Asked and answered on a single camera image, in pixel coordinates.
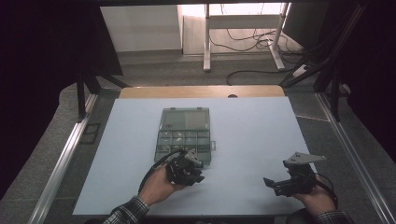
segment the black curtain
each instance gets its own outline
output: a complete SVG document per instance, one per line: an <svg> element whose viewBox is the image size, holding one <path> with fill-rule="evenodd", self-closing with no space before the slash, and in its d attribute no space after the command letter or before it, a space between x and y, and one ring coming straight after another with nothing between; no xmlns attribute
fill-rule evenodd
<svg viewBox="0 0 396 224"><path fill-rule="evenodd" d="M92 71L121 75L99 7L1 1L0 198L46 131L61 90Z"/></svg>
<svg viewBox="0 0 396 224"><path fill-rule="evenodd" d="M349 105L394 161L395 11L394 1L371 1L338 60L341 79L351 89Z"/></svg>

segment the white table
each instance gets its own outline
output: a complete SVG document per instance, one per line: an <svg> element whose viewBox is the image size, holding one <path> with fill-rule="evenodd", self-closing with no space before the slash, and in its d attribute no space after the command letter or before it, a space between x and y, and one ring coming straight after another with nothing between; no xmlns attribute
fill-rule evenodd
<svg viewBox="0 0 396 224"><path fill-rule="evenodd" d="M119 99L74 215L108 215L129 201L153 164L163 108L208 107L217 149L205 179L150 207L149 216L285 215L303 206L262 178L289 179L282 161L308 153L287 97Z"/></svg>

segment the black cable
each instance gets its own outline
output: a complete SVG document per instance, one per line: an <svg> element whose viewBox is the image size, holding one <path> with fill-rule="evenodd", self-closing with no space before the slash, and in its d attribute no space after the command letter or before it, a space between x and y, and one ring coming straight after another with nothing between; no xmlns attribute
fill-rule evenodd
<svg viewBox="0 0 396 224"><path fill-rule="evenodd" d="M283 61L285 61L285 62L287 62L287 63L298 63L298 62L301 60L301 59L300 59L300 60L297 61L297 62L292 62L292 61L289 61L289 59L286 59L286 58L285 58L285 55L283 55L283 54L280 54L280 57L282 58Z"/></svg>
<svg viewBox="0 0 396 224"><path fill-rule="evenodd" d="M240 70L240 71L236 71L236 72L230 73L226 77L226 81L227 81L227 84L229 86L232 86L229 79L231 78L232 75L237 74L237 73L246 72L246 73L280 74L280 73L287 73L287 72L292 71L292 70L294 70L294 68L291 68L291 69L288 69L288 70L283 70L283 71L275 71L275 72L272 72L272 71L256 71L256 70Z"/></svg>
<svg viewBox="0 0 396 224"><path fill-rule="evenodd" d="M248 36L248 37L234 38L234 37L232 37L232 36L230 35L230 33L228 33L228 36L229 36L232 40L247 40L247 39L251 39L251 38L253 38L253 39L255 39L255 40L259 40L261 37L263 37L263 36L265 36L265 35L272 35L272 34L275 32L275 31L270 31L270 32L267 32L267 33L265 33L265 34L256 35L256 30L257 30L257 29L254 30L254 33L253 33L252 36Z"/></svg>
<svg viewBox="0 0 396 224"><path fill-rule="evenodd" d="M332 190L334 190L334 185L332 184L332 181L330 180L329 177L327 177L326 175L323 175L323 174L319 174L319 173L315 173L315 174L325 178L327 180L327 182L329 182L330 186L332 186Z"/></svg>
<svg viewBox="0 0 396 224"><path fill-rule="evenodd" d="M224 11L225 11L224 4L220 4L220 8L221 8L221 15L224 15ZM256 34L256 31L257 31L257 29L254 29L253 36ZM228 36L229 36L232 40L246 40L246 39L254 38L253 36L244 37L244 38L240 38L240 39L233 38L233 37L231 36L230 32L229 32L229 29L227 29L227 33L228 33Z"/></svg>
<svg viewBox="0 0 396 224"><path fill-rule="evenodd" d="M250 50L250 49L254 49L254 48L256 48L257 45L260 44L261 42L268 42L268 41L270 41L270 40L260 40L260 41L258 41L254 46L252 46L251 48L248 48L248 49L233 49L233 48L228 47L228 46L225 46L225 45L216 44L215 42L213 42L213 40L212 40L212 38L211 38L210 36L209 36L209 40L210 40L210 42L211 42L213 45L215 45L215 46L224 47L224 48L226 48L226 49L232 49L232 50L239 51L239 52L244 52L244 51L248 51L248 50Z"/></svg>
<svg viewBox="0 0 396 224"><path fill-rule="evenodd" d="M288 83L288 80L293 76L294 72L297 71L298 68L303 66L308 61L308 57L304 56L297 64L294 66L294 70L290 71L288 75L283 78L283 80L279 83L279 86L284 87L285 83Z"/></svg>
<svg viewBox="0 0 396 224"><path fill-rule="evenodd" d="M268 42L272 42L272 41L274 41L274 40L268 39L268 38L266 40L260 40L260 38L259 38L256 43L256 48L257 49L266 49L266 48L270 47L270 44Z"/></svg>
<svg viewBox="0 0 396 224"><path fill-rule="evenodd" d="M305 50L298 50L298 51L290 50L288 47L289 39L287 37L285 37L284 35L281 35L281 37L286 39L285 48L288 51L285 51L285 50L282 50L281 48L279 48L280 54L284 54L284 55L308 55L309 54L309 52L305 51Z"/></svg>
<svg viewBox="0 0 396 224"><path fill-rule="evenodd" d="M149 179L149 177L151 176L152 172L154 172L154 170L157 169L158 166L163 164L166 161L166 159L168 159L173 154L176 154L178 152L183 152L183 151L185 151L185 150L184 149L178 149L178 150L172 151L172 152L168 153L167 155L165 155L164 157L162 157L159 161L155 162L154 165L152 165L151 168L148 170L148 172L145 174L145 177L143 177L143 180L140 183L139 190L137 191L137 193L139 194L140 191L142 190L142 188L145 187L146 181Z"/></svg>
<svg viewBox="0 0 396 224"><path fill-rule="evenodd" d="M289 50L287 43L289 41L288 38L282 35L282 37L286 38L286 48L288 51L280 50L280 54L282 55L282 59L285 59L283 56L290 55L303 55L307 56L307 60L311 63L311 65L315 66L317 64L321 64L328 57L329 51L333 46L334 40L341 34L344 27L347 24L347 18L350 16L351 11L346 13L340 22L337 23L336 26L330 31L330 33L323 39L319 44L311 48L310 50L303 50L301 52L294 52Z"/></svg>

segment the gray carpet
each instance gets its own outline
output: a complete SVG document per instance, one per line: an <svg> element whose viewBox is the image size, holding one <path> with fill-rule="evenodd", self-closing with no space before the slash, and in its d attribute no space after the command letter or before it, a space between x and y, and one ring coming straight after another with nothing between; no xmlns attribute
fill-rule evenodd
<svg viewBox="0 0 396 224"><path fill-rule="evenodd" d="M120 56L124 82L132 86L177 86L177 85L225 85L225 78L236 70L275 71L272 59L267 56L217 56L212 63L212 72L203 72L203 63L196 58L180 56L147 56L144 62L132 62L134 56ZM238 74L232 77L234 85L278 84L286 74ZM74 217L71 213L89 171L101 134L106 127L108 114L120 89L99 78L103 90L99 95L92 117L78 145L69 169L56 198L49 210L45 223L83 223L88 217ZM340 198L340 208L346 209L356 223L380 223L370 200L359 179L349 165L346 154L335 137L330 122L324 116L314 93L311 91L314 77L286 91L298 118L308 149L312 154L324 155L328 159L318 162L318 171L327 175L334 183ZM364 126L356 119L344 99L340 102L343 124L354 144L359 146L375 181L388 199L395 196L395 170L383 149L375 142ZM41 195L50 173L59 158L65 141L77 120L77 97L75 86L66 88L60 98L60 106L45 135L37 145L32 158L0 202L0 223L26 223ZM391 208L395 202L389 200ZM283 217L276 219L282 223Z"/></svg>

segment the person's right hand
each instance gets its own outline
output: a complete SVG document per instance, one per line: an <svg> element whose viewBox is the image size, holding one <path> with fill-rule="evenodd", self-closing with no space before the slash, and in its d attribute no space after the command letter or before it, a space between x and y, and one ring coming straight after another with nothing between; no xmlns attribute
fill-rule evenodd
<svg viewBox="0 0 396 224"><path fill-rule="evenodd" d="M309 194L294 194L293 197L300 200L312 216L335 210L330 194L318 185Z"/></svg>

